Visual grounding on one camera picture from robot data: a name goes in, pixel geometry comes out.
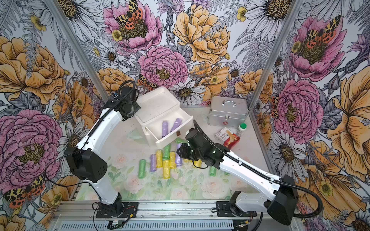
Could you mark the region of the purple bag roll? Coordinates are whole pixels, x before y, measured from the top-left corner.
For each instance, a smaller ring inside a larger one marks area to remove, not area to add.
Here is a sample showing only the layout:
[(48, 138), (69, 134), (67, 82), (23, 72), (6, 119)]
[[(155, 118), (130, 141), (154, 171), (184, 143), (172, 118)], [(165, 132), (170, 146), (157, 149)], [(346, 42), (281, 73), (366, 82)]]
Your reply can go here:
[(182, 119), (177, 118), (171, 128), (171, 132), (175, 131), (182, 124)]
[(175, 164), (177, 167), (181, 167), (183, 165), (183, 160), (178, 153), (175, 153)]
[(169, 133), (169, 129), (168, 129), (168, 121), (163, 121), (162, 122), (162, 137), (166, 137)]
[(156, 172), (156, 170), (157, 170), (157, 159), (156, 159), (156, 155), (152, 154), (150, 156), (150, 169), (149, 169), (149, 171), (150, 172)]

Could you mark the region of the white top drawer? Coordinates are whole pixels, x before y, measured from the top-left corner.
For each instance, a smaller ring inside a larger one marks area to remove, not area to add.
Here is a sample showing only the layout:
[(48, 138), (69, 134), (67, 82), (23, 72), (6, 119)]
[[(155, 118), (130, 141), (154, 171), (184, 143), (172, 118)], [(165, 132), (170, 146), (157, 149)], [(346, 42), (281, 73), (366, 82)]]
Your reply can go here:
[(193, 127), (193, 119), (182, 108), (157, 116), (143, 127), (148, 145), (162, 149), (177, 138), (185, 139), (186, 133)]

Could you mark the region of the purple bag roll back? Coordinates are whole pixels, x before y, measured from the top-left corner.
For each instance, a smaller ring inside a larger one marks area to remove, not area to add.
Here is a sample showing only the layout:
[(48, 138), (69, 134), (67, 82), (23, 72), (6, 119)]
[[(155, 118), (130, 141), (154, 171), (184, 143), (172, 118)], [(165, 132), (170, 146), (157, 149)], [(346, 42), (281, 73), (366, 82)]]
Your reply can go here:
[(163, 121), (162, 122), (162, 137), (166, 137), (169, 133), (169, 129), (168, 129), (168, 121)]

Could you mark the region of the white plastic drawer cabinet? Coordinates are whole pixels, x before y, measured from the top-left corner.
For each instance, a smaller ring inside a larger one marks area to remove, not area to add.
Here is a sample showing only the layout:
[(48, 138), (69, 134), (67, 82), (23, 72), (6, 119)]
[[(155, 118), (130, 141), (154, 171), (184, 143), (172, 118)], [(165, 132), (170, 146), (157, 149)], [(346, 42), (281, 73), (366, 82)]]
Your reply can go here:
[(165, 87), (159, 87), (140, 96), (136, 102), (140, 109), (134, 118), (137, 121), (137, 129), (143, 137), (149, 135), (149, 125), (155, 120), (180, 107), (180, 102)]

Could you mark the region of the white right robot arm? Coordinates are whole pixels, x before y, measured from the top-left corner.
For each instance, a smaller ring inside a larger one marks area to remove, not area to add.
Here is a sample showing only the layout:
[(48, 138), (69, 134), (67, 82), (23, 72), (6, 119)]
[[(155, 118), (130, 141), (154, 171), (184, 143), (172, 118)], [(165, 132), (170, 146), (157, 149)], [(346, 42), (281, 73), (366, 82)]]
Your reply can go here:
[[(252, 201), (242, 193), (235, 193), (232, 197), (232, 211), (235, 215), (256, 211), (267, 213), (280, 224), (290, 225), (293, 218), (312, 218), (322, 212), (323, 202), (316, 193), (296, 185), (288, 175), (282, 178), (246, 162), (223, 145), (214, 143), (200, 128), (191, 128), (186, 134), (186, 140), (187, 143), (182, 144), (177, 152), (181, 158), (193, 162), (200, 160), (209, 167), (235, 175), (263, 195), (262, 199)], [(318, 205), (314, 211), (308, 214), (295, 212), (299, 191), (316, 199)]]

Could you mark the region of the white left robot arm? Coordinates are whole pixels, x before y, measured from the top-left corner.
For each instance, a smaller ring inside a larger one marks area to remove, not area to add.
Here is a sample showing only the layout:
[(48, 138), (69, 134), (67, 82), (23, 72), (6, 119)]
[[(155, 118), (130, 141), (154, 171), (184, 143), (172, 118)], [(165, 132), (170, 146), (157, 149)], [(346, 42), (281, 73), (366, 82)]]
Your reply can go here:
[(110, 183), (108, 164), (101, 156), (103, 145), (120, 122), (133, 117), (140, 109), (137, 98), (135, 82), (123, 82), (117, 95), (105, 103), (100, 117), (89, 133), (76, 146), (65, 150), (72, 174), (95, 191), (99, 200), (97, 214), (103, 216), (115, 218), (124, 213), (121, 195)]

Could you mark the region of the green bag roll back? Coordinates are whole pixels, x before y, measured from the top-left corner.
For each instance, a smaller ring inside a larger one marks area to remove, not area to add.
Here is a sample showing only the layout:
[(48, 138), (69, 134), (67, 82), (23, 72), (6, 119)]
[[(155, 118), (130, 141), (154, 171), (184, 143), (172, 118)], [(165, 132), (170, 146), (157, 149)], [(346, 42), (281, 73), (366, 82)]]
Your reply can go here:
[(177, 144), (188, 143), (188, 141), (187, 141), (187, 140), (184, 140), (184, 139), (179, 138), (179, 137), (175, 139), (175, 142), (176, 142)]

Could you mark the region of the green bag roll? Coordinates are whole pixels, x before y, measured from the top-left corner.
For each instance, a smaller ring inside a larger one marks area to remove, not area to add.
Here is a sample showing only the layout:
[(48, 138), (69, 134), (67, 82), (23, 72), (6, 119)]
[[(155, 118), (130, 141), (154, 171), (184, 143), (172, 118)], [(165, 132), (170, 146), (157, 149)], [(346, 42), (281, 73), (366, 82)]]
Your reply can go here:
[(217, 175), (217, 168), (216, 167), (210, 167), (209, 176), (216, 177), (216, 175)]
[(171, 144), (168, 144), (163, 149), (163, 159), (170, 160)]
[(139, 161), (138, 178), (139, 179), (144, 179), (145, 178), (145, 173), (146, 173), (146, 160), (141, 159)]
[(187, 140), (184, 140), (184, 139), (179, 138), (179, 137), (175, 139), (175, 142), (176, 142), (177, 144), (188, 143), (188, 141), (187, 141)]

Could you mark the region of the yellow bag roll right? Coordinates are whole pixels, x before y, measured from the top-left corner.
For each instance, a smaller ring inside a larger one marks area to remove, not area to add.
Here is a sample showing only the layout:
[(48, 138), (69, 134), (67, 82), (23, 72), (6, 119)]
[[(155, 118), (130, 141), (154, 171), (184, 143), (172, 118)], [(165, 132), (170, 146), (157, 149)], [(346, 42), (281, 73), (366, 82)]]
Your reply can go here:
[(202, 168), (202, 161), (201, 160), (193, 161), (193, 165), (195, 168)]

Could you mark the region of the yellow bag roll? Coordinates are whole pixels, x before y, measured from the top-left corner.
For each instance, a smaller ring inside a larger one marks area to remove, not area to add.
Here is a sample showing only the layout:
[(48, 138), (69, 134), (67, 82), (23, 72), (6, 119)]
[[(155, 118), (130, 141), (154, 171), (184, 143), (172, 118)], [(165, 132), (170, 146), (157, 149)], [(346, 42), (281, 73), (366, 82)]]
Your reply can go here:
[(171, 169), (176, 169), (176, 153), (175, 152), (170, 152), (170, 168)]
[(156, 167), (157, 168), (163, 167), (163, 151), (162, 150), (156, 151)]
[(195, 168), (202, 168), (202, 161), (201, 160), (193, 161), (193, 165)]
[(169, 179), (171, 177), (171, 162), (170, 160), (163, 161), (163, 178)]

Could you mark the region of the green bag roll centre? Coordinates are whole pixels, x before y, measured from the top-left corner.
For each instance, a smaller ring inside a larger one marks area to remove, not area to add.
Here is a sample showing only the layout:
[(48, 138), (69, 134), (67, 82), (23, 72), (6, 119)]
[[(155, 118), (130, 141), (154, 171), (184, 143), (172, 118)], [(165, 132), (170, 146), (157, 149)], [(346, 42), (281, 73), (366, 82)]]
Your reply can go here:
[(168, 144), (163, 149), (163, 159), (170, 160), (171, 144)]

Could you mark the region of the yellow bag roll centre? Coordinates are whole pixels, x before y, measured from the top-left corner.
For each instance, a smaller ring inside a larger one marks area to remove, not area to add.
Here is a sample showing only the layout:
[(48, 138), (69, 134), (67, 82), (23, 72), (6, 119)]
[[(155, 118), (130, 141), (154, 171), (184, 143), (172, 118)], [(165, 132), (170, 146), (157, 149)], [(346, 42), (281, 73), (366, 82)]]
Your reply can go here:
[(176, 153), (175, 152), (170, 152), (170, 168), (171, 169), (176, 169)]

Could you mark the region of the silver aluminium case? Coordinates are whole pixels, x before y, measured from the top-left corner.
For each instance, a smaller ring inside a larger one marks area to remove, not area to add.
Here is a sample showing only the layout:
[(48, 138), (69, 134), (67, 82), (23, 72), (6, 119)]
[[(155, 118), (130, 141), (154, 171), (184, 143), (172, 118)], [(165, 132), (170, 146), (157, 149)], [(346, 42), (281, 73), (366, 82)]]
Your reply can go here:
[(211, 126), (237, 128), (246, 120), (247, 111), (247, 102), (244, 99), (213, 96), (208, 124)]

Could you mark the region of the green bag roll far left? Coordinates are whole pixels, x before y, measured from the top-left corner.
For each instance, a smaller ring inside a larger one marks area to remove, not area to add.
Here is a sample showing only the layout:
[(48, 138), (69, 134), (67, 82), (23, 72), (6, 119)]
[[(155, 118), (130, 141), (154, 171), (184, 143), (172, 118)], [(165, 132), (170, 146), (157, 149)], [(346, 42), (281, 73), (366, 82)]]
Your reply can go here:
[(145, 178), (145, 173), (146, 173), (146, 160), (141, 159), (139, 161), (138, 178), (139, 179), (144, 179)]

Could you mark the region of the aluminium front rail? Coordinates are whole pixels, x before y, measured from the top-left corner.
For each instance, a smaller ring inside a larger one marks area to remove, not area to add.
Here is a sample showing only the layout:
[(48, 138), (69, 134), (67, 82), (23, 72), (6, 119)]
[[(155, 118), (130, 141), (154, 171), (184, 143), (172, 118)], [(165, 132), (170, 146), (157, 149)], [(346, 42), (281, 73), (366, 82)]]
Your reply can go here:
[(126, 213), (117, 218), (97, 217), (94, 201), (63, 202), (50, 222), (49, 231), (302, 231), (301, 221), (278, 223), (267, 213), (234, 217), (216, 212), (217, 200), (162, 200), (125, 202)]

